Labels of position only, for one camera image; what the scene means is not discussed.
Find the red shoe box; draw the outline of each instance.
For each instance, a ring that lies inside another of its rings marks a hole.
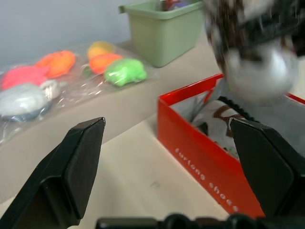
[[[207,92],[206,100],[220,78],[216,75],[160,96],[158,139],[228,213],[263,216],[239,161],[171,107],[203,92]]]

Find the green plastic bin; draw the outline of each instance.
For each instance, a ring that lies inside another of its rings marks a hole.
[[[163,67],[195,47],[203,28],[202,3],[172,11],[155,9],[152,2],[121,6],[129,15],[132,42],[143,58]]]

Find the beige table surface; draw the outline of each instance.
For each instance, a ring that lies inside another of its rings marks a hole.
[[[219,218],[225,211],[167,153],[155,138],[157,97],[219,72],[206,39],[171,64],[160,79],[144,82],[46,119],[0,148],[0,215],[36,165],[79,122],[106,117],[98,175],[84,220],[94,228],[101,216],[153,216],[170,212]],[[294,94],[304,98],[305,66]]]

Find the pink play dough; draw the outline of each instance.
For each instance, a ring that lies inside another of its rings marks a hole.
[[[22,66],[12,69],[4,74],[1,81],[1,89],[6,90],[23,83],[32,83],[40,86],[48,78],[48,67]]]

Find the green play dough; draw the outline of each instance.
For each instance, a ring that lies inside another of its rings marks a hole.
[[[139,82],[147,78],[147,72],[141,61],[122,59],[114,61],[104,73],[110,83],[122,87],[127,83]]]

